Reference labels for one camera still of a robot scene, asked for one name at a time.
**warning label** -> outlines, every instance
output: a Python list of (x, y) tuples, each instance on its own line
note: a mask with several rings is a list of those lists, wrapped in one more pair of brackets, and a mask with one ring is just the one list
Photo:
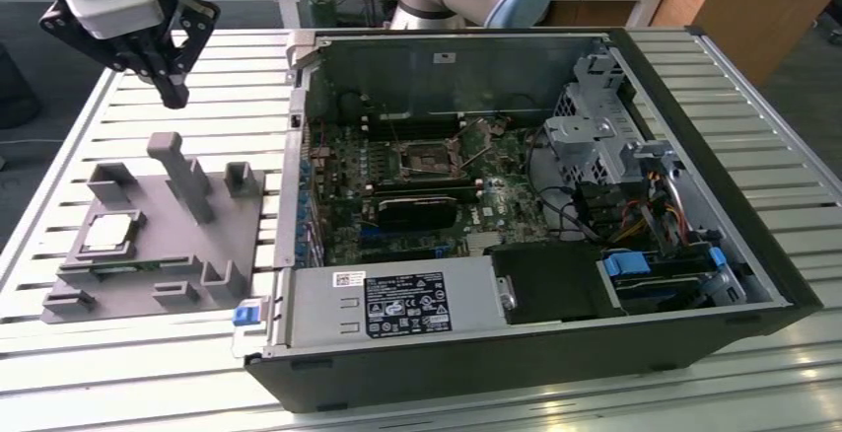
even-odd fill
[(440, 272), (366, 277), (365, 333), (370, 338), (451, 331)]

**side panel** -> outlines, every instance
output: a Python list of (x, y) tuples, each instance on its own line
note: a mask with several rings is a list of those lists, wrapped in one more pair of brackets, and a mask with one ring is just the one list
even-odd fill
[(792, 313), (569, 330), (329, 356), (250, 358), (284, 409), (313, 412), (685, 368)]

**floor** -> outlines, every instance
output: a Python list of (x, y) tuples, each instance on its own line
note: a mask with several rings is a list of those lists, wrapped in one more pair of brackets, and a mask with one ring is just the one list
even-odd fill
[[(42, 3), (0, 3), (0, 42), (42, 101), (25, 125), (0, 130), (0, 249), (57, 151), (53, 142), (2, 144), (28, 139), (61, 140), (93, 89), (101, 67), (46, 35), (37, 26)], [(221, 4), (220, 29), (277, 28), (272, 3)], [(842, 176), (842, 46), (824, 36), (827, 23), (800, 40), (761, 92), (836, 175)]]

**motherboard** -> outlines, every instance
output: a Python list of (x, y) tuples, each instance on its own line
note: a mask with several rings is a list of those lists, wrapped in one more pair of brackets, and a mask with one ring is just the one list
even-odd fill
[(551, 236), (523, 170), (529, 129), (508, 123), (380, 114), (310, 126), (325, 265), (481, 255)]

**slatted metal surface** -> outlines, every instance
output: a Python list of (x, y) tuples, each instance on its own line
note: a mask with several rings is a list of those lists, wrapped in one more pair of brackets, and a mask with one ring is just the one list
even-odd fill
[[(230, 354), (229, 312), (41, 324), (41, 300), (90, 200), (82, 181), (98, 161), (122, 160), (134, 174), (161, 174), (157, 163), (142, 157), (152, 131), (180, 131), (184, 152), (198, 157), (206, 171), (217, 171), (225, 161), (248, 160), (269, 173), (252, 289), (254, 295), (268, 293), (289, 95), (285, 34), (217, 32), (188, 80), (186, 109), (162, 109), (154, 90), (134, 76), (106, 74), (73, 129), (77, 142), (62, 149), (72, 155), (65, 164), (58, 155), (50, 170), (56, 179), (45, 181), (26, 226), (0, 258), (0, 267), (8, 267), (0, 293), (0, 430), (707, 431), (839, 425), (838, 189), (689, 35), (647, 31), (632, 36), (793, 257), (824, 311), (773, 335), (735, 343), (684, 371), (304, 416), (282, 411), (240, 370)], [(640, 111), (657, 133), (647, 108)]]

